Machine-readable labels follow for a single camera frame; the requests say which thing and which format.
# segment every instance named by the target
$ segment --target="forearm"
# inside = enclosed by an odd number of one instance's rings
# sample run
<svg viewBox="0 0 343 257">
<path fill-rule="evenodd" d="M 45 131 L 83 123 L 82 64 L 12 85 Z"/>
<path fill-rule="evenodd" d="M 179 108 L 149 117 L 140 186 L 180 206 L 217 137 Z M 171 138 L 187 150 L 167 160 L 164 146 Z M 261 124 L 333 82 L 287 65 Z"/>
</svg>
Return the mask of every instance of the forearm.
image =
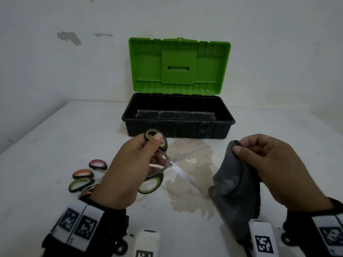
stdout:
<svg viewBox="0 0 343 257">
<path fill-rule="evenodd" d="M 44 256 L 112 256 L 115 242 L 126 234 L 128 225 L 125 209 L 107 208 L 84 196 L 67 208 L 46 236 Z"/>
<path fill-rule="evenodd" d="M 343 256 L 343 204 L 330 200 L 333 208 L 328 210 L 287 213 L 283 228 L 290 243 L 298 245 L 306 257 Z"/>
</svg>

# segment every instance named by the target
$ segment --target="peeled paint patch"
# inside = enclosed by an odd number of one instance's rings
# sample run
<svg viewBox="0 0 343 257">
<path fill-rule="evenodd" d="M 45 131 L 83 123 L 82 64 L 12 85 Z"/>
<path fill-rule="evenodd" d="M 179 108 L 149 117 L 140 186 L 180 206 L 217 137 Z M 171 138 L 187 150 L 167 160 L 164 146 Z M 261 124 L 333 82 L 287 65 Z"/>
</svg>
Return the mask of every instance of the peeled paint patch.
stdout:
<svg viewBox="0 0 343 257">
<path fill-rule="evenodd" d="M 61 31 L 61 32 L 57 33 L 57 37 L 61 40 L 65 40 L 65 41 L 71 40 L 72 43 L 74 43 L 76 46 L 81 45 L 80 39 L 76 36 L 76 34 L 74 32 Z"/>
<path fill-rule="evenodd" d="M 94 35 L 99 38 L 101 36 L 113 37 L 112 34 L 105 34 L 105 33 L 94 33 Z"/>
<path fill-rule="evenodd" d="M 191 156 L 192 159 L 196 159 L 192 160 L 192 164 L 184 160 L 178 165 L 203 191 L 206 191 L 206 195 L 202 195 L 180 175 L 177 175 L 174 181 L 167 180 L 166 188 L 171 199 L 171 206 L 175 211 L 194 213 L 200 209 L 201 215 L 205 216 L 208 213 L 208 219 L 210 219 L 214 215 L 214 206 L 207 194 L 208 188 L 213 185 L 213 174 L 210 168 L 213 165 L 211 147 L 202 140 L 175 139 L 168 145 L 167 154 L 173 158 L 199 146 L 201 148 Z"/>
</svg>

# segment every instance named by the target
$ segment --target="qr code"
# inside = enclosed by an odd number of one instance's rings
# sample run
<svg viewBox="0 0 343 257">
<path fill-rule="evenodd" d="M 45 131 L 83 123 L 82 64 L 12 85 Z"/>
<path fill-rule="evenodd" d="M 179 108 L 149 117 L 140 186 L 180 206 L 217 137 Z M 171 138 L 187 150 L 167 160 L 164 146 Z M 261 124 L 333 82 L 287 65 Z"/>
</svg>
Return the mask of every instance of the qr code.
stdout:
<svg viewBox="0 0 343 257">
<path fill-rule="evenodd" d="M 343 246 L 343 232 L 340 227 L 319 227 L 319 230 L 327 245 Z"/>
<path fill-rule="evenodd" d="M 68 208 L 65 214 L 61 217 L 58 226 L 70 232 L 79 215 L 80 214 L 78 212 L 72 210 L 71 208 Z"/>
<path fill-rule="evenodd" d="M 255 235 L 257 250 L 262 253 L 274 253 L 272 242 L 268 236 Z"/>
<path fill-rule="evenodd" d="M 153 257 L 154 253 L 151 251 L 136 251 L 136 257 Z"/>
<path fill-rule="evenodd" d="M 96 224 L 96 220 L 88 216 L 82 216 L 74 234 L 89 240 L 92 237 Z"/>
</svg>

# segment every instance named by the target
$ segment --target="person's left hand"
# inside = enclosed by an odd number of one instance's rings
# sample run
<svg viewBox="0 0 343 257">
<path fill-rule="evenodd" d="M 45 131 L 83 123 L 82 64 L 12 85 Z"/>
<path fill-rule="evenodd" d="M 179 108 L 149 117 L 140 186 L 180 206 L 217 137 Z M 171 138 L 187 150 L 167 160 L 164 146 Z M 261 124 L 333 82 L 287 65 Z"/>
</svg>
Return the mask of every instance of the person's left hand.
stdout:
<svg viewBox="0 0 343 257">
<path fill-rule="evenodd" d="M 113 209 L 125 209 L 132 205 L 145 178 L 158 172 L 158 168 L 149 164 L 166 165 L 166 160 L 157 151 L 161 143 L 160 133 L 148 142 L 144 134 L 125 142 L 90 199 Z"/>
</svg>

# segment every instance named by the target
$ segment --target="gray cloth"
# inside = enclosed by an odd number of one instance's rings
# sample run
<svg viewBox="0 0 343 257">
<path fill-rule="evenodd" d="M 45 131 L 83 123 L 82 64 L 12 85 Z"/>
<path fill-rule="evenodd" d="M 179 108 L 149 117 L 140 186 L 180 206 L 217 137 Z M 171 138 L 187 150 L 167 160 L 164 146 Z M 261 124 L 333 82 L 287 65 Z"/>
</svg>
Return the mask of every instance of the gray cloth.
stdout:
<svg viewBox="0 0 343 257">
<path fill-rule="evenodd" d="M 231 229 L 236 240 L 249 240 L 248 222 L 260 214 L 260 177 L 257 171 L 239 160 L 232 147 L 240 145 L 236 140 L 227 146 L 224 160 L 214 175 L 214 186 L 208 189 L 213 203 Z"/>
</svg>

